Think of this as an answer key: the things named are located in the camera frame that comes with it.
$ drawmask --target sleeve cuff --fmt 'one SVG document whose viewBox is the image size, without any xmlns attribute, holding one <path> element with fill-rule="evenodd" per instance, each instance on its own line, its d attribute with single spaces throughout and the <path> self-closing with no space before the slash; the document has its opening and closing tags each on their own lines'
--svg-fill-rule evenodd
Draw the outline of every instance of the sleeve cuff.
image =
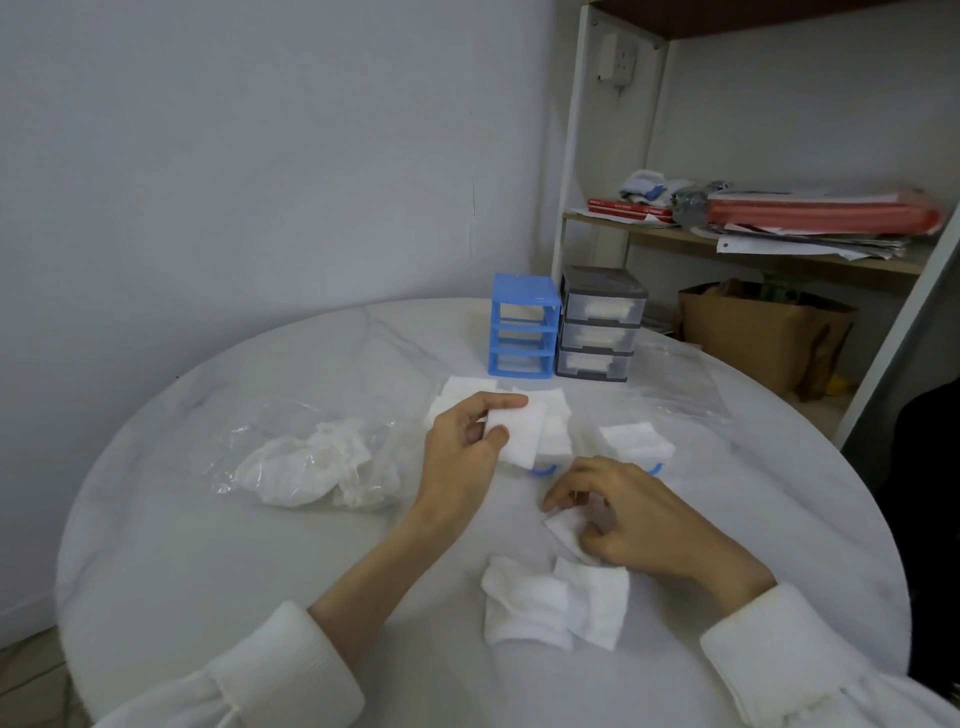
<svg viewBox="0 0 960 728">
<path fill-rule="evenodd" d="M 780 724 L 873 669 L 789 584 L 713 626 L 700 644 L 752 726 Z"/>
<path fill-rule="evenodd" d="M 248 728 L 346 726 L 364 706 L 336 648 L 290 601 L 207 669 Z"/>
</svg>

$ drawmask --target black fabric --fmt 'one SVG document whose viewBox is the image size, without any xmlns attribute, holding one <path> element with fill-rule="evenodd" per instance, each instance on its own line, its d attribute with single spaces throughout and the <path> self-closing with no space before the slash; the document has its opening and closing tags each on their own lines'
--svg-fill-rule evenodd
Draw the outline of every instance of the black fabric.
<svg viewBox="0 0 960 728">
<path fill-rule="evenodd" d="M 947 698 L 960 683 L 958 455 L 960 378 L 901 410 L 890 477 L 876 497 L 910 588 L 910 677 Z"/>
</svg>

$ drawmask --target transparent drawer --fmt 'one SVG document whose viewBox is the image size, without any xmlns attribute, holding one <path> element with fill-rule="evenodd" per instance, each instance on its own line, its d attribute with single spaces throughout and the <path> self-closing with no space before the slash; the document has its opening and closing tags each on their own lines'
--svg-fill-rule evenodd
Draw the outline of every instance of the transparent drawer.
<svg viewBox="0 0 960 728">
<path fill-rule="evenodd" d="M 633 353 L 636 328 L 592 327 L 564 322 L 560 343 L 564 349 L 603 349 L 614 353 Z"/>
<path fill-rule="evenodd" d="M 568 321 L 583 323 L 602 321 L 639 326 L 646 303 L 646 299 L 617 299 L 611 296 L 570 293 L 566 296 L 564 317 Z"/>
<path fill-rule="evenodd" d="M 626 381 L 632 355 L 606 353 L 557 352 L 557 376 L 598 381 Z"/>
</svg>

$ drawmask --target white shelf frame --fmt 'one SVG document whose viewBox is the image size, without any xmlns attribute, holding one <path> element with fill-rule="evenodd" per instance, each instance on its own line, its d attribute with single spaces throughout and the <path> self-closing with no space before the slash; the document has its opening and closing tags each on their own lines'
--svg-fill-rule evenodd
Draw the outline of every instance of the white shelf frame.
<svg viewBox="0 0 960 728">
<path fill-rule="evenodd" d="M 650 125 L 647 130 L 644 164 L 650 153 L 650 145 L 656 133 L 657 120 L 661 111 L 660 98 L 662 96 L 663 74 L 666 66 L 665 57 L 669 49 L 669 41 L 655 36 L 637 26 L 611 17 L 604 12 L 600 12 L 592 5 L 584 5 L 580 9 L 580 25 L 577 32 L 577 56 L 573 67 L 573 89 L 570 93 L 570 111 L 566 120 L 564 166 L 560 179 L 560 205 L 557 210 L 557 227 L 553 241 L 553 262 L 550 266 L 550 275 L 557 285 L 560 284 L 560 271 L 564 259 L 564 236 L 566 232 L 564 212 L 567 210 L 570 185 L 573 180 L 577 156 L 577 142 L 579 141 L 580 135 L 580 111 L 583 106 L 584 89 L 587 83 L 588 53 L 590 51 L 589 31 L 591 27 L 600 24 L 635 36 L 640 40 L 650 43 L 655 49 L 662 49 L 658 60 L 658 76 L 653 94 L 654 107 L 650 114 Z M 941 233 L 940 239 L 930 254 L 930 258 L 924 266 L 923 272 L 920 273 L 916 282 L 914 282 L 909 295 L 900 308 L 900 312 L 897 314 L 896 320 L 887 332 L 873 362 L 870 364 L 870 368 L 867 370 L 867 374 L 863 377 L 863 381 L 853 396 L 850 406 L 844 413 L 843 419 L 832 439 L 837 449 L 841 449 L 847 442 L 847 438 L 850 437 L 854 426 L 863 415 L 867 404 L 876 392 L 884 375 L 886 375 L 902 351 L 903 344 L 916 325 L 917 319 L 923 313 L 930 297 L 939 287 L 944 272 L 953 261 L 958 243 L 960 243 L 960 205 L 953 211 L 953 215 Z"/>
</svg>

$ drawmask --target yellow object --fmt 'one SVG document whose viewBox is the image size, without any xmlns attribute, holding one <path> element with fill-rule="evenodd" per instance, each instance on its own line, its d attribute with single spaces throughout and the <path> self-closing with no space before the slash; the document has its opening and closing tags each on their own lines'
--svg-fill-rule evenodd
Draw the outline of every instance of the yellow object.
<svg viewBox="0 0 960 728">
<path fill-rule="evenodd" d="M 830 377 L 830 381 L 827 382 L 826 394 L 828 397 L 842 397 L 843 395 L 849 394 L 852 390 L 852 384 L 840 375 L 834 374 Z"/>
</svg>

